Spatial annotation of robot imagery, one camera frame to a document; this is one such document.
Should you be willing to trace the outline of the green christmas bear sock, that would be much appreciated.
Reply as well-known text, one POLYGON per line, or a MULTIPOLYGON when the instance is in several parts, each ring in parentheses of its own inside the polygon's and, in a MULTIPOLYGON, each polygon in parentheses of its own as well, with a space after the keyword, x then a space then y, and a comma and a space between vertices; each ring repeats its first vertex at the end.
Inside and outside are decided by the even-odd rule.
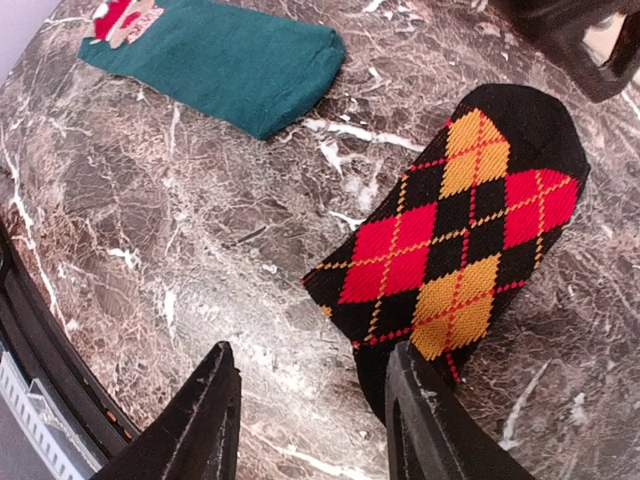
POLYGON ((104 1, 79 57, 267 140, 330 89, 339 34, 214 1, 104 1))

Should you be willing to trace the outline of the black red yellow argyle sock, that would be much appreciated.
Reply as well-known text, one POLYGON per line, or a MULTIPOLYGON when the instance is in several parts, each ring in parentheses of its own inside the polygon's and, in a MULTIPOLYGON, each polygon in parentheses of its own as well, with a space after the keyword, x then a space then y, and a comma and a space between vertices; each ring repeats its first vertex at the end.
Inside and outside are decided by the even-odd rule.
POLYGON ((570 222, 590 166, 556 97, 515 84, 468 93, 382 203, 303 278, 350 341, 385 415, 389 357, 413 345, 455 388, 492 324, 570 222))

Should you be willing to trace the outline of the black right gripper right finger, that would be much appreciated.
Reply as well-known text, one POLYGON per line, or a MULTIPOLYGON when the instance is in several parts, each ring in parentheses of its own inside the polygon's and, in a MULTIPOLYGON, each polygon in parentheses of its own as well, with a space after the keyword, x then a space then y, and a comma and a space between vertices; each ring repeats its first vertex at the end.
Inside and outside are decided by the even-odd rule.
POLYGON ((530 479, 471 418, 408 342, 390 355, 385 385, 389 475, 403 480, 530 479))

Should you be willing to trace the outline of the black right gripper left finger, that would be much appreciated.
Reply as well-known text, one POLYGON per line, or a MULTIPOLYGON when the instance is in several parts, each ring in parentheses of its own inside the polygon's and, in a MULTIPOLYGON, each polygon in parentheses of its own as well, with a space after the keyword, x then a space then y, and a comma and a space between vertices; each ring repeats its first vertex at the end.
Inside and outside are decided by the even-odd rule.
POLYGON ((234 479, 241 377, 231 345, 216 343, 158 418, 95 479, 234 479))

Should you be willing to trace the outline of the black front table rail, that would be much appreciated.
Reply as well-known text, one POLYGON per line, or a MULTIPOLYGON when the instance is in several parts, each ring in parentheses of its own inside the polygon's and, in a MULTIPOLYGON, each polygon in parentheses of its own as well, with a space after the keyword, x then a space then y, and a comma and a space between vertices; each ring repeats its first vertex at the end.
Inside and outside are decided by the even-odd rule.
POLYGON ((1 228, 1 341, 28 380, 38 379, 63 418, 110 460, 138 428, 93 375, 30 277, 6 227, 1 228))

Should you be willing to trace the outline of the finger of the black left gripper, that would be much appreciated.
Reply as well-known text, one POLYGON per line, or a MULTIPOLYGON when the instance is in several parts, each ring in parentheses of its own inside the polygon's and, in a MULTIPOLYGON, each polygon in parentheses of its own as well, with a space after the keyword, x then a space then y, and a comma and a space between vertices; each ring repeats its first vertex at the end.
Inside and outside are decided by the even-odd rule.
POLYGON ((595 103, 621 93, 639 69, 637 1, 511 1, 509 17, 595 103), (621 31, 599 64, 585 43, 585 34, 615 14, 624 16, 621 31))

